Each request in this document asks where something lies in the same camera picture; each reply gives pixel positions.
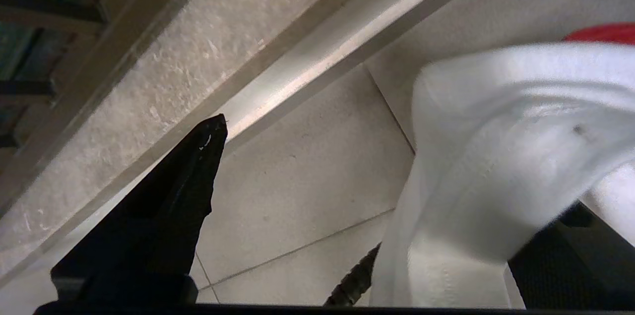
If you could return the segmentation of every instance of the black object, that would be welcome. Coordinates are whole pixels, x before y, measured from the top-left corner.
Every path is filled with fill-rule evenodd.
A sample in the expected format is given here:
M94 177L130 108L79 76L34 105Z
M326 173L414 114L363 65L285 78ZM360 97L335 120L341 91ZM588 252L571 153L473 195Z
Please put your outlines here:
M361 295L370 288L373 276L373 265L381 243L371 249L368 254L355 265L340 284L338 284L331 296L326 299L324 306L353 306Z
M580 202L509 267L527 309L635 310L635 248Z
M227 138L222 115L199 123L51 271L61 301L194 303L188 273Z

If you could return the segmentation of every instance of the black corrugated cable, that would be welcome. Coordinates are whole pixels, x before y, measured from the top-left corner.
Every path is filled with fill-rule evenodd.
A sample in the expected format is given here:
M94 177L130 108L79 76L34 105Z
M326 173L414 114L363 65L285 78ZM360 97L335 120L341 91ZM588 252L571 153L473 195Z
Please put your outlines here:
M333 289L324 306L353 306L370 288L373 265L381 243L376 245L355 265L340 284Z

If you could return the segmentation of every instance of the floor tile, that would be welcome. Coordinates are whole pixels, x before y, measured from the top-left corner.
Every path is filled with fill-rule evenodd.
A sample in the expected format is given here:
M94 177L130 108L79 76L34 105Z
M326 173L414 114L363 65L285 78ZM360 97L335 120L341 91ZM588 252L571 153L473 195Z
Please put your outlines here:
M205 276L205 272L202 270L202 265L200 265L198 256L194 257L192 268L190 270L190 277L192 277L196 287L199 289L209 286L209 280Z
M209 287L199 291L196 302L198 304L218 304L218 299L216 298L213 288Z
M354 69L221 161L197 246L209 280L391 209L412 159L370 76Z
M355 306L357 307L368 306L369 301L370 301L370 288L361 295L358 302L355 303Z
M215 285L222 303L322 305L383 236L391 213Z

